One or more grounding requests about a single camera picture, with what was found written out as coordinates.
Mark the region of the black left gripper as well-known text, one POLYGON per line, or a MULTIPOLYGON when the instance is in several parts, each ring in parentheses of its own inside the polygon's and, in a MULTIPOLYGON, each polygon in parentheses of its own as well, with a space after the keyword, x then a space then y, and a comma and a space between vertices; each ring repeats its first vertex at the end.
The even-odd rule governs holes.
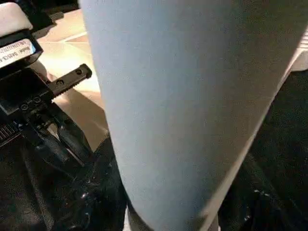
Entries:
POLYGON ((22 123, 23 114, 42 103, 50 103, 90 78, 92 71, 82 64, 53 82, 44 80, 30 68, 42 53, 29 29, 0 39, 0 143, 4 145, 18 136, 18 127, 22 125, 22 136, 36 154, 73 180, 80 165, 85 166, 93 156, 81 128, 55 103, 49 106, 55 124, 22 123))

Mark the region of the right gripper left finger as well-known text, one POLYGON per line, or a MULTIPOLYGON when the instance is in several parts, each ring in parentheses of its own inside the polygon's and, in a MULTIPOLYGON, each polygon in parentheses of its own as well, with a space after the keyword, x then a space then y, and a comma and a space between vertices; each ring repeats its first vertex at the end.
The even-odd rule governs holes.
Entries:
POLYGON ((106 138, 76 175, 52 230, 121 231, 126 207, 112 140, 106 138))

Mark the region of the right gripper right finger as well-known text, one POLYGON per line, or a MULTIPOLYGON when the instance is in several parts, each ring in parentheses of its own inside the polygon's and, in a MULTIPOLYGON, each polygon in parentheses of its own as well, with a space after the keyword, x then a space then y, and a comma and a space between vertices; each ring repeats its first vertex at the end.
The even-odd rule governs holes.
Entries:
POLYGON ((308 220, 282 199, 251 154, 243 161, 218 211, 223 231, 306 231, 308 220))

